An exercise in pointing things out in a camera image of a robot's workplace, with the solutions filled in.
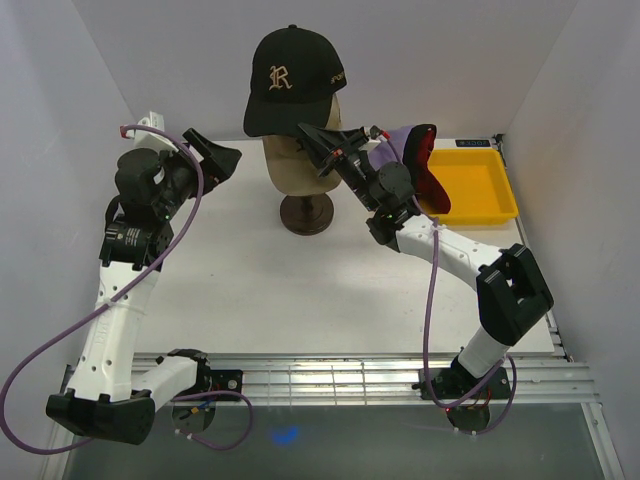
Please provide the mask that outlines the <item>beige baseball cap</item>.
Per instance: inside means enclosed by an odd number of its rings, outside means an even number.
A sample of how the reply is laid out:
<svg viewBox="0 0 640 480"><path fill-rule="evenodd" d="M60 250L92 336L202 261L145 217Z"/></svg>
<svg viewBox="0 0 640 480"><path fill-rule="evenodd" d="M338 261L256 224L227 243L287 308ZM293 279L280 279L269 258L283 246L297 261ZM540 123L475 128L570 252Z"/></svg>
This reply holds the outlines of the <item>beige baseball cap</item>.
<svg viewBox="0 0 640 480"><path fill-rule="evenodd" d="M282 194L294 197L321 195L336 189L342 182L335 172L320 177L296 139L270 135L261 140L270 180Z"/></svg>

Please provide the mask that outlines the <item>black baseball cap gold logo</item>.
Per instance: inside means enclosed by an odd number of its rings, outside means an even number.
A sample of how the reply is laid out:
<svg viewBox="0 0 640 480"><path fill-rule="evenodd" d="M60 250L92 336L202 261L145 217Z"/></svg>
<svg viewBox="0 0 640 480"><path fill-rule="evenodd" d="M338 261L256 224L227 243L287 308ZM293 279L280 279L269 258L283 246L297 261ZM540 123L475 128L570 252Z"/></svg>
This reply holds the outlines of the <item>black baseball cap gold logo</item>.
<svg viewBox="0 0 640 480"><path fill-rule="evenodd" d="M324 127L346 85L343 63L325 36L294 24L277 29L254 52L243 131L295 137L300 123Z"/></svg>

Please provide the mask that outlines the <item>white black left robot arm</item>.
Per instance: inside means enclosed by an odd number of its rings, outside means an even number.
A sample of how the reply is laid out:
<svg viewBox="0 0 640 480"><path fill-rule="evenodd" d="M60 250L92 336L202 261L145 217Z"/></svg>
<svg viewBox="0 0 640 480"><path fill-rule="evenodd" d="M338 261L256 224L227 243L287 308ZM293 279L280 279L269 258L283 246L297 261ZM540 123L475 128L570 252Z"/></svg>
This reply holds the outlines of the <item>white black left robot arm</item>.
<svg viewBox="0 0 640 480"><path fill-rule="evenodd" d="M201 399L216 381L204 353L175 349L138 379L136 338L174 239L171 220L188 201L227 181L241 159L195 129L177 147L148 128L117 161L118 191L105 213L96 308L79 363L46 414L72 433L133 445L149 435L156 412L174 397Z"/></svg>

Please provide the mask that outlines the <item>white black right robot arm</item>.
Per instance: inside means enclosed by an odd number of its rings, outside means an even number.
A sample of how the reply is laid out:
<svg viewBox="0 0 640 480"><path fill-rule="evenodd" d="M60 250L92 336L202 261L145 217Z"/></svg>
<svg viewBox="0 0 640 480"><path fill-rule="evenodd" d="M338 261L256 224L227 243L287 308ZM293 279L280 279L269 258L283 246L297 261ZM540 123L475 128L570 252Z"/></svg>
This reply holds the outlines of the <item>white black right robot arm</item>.
<svg viewBox="0 0 640 480"><path fill-rule="evenodd" d="M553 307L554 299L531 250L476 242L422 211L416 196L442 203L428 169L437 136L433 124L387 132L379 127L333 130L307 123L299 141L317 173L338 174L371 212L371 236L398 253L427 260L472 288L480 326L454 357L445 378L452 390L474 397L509 350Z"/></svg>

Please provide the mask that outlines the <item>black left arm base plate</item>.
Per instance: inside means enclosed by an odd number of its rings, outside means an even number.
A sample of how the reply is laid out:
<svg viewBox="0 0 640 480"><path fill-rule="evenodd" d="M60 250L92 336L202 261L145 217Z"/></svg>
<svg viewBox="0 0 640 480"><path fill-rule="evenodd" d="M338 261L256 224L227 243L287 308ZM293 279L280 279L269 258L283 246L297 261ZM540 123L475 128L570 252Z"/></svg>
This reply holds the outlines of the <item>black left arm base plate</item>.
<svg viewBox="0 0 640 480"><path fill-rule="evenodd" d="M241 393L244 372L239 369L210 370L204 376L206 391L223 391L223 394L209 397L218 402L239 402L240 398L232 392Z"/></svg>

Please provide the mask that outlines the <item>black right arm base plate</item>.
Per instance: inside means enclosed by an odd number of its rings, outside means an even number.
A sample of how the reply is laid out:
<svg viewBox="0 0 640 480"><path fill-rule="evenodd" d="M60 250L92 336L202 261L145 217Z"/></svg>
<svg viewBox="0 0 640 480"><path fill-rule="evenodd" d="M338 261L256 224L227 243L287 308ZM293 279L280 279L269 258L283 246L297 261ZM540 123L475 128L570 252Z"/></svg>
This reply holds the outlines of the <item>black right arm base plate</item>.
<svg viewBox="0 0 640 480"><path fill-rule="evenodd" d="M421 369L418 375L419 380L416 384L412 385L412 388L420 391L420 397L423 400L431 400L432 395L426 386L424 370ZM429 378L436 397L443 402L458 400L472 389L471 386L463 385L451 368L431 369ZM490 396L491 399L507 400L510 394L511 383L507 375L507 370L500 367L483 388L470 397L470 400L485 400L488 396Z"/></svg>

